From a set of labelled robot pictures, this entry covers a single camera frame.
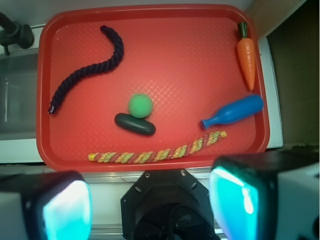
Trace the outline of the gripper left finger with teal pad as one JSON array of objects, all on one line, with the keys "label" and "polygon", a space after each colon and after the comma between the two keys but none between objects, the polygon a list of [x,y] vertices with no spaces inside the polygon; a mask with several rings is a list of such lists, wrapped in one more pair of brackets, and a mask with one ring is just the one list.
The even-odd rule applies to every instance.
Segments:
[{"label": "gripper left finger with teal pad", "polygon": [[87,240],[92,218],[91,189],[77,171],[0,176],[2,240]]}]

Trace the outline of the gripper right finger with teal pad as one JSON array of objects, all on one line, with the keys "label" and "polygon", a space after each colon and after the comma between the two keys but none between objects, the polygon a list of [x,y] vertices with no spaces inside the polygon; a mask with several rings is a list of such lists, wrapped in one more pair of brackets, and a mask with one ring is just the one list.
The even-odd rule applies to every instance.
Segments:
[{"label": "gripper right finger with teal pad", "polygon": [[229,240],[317,240],[319,176],[316,152],[220,156],[209,177],[213,215]]}]

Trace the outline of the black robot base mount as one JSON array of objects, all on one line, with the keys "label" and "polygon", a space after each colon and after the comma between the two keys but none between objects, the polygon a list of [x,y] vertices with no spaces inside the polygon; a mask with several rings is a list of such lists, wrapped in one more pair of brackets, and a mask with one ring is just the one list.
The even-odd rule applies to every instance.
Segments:
[{"label": "black robot base mount", "polygon": [[185,169],[144,172],[120,200],[126,240],[218,240],[208,189]]}]

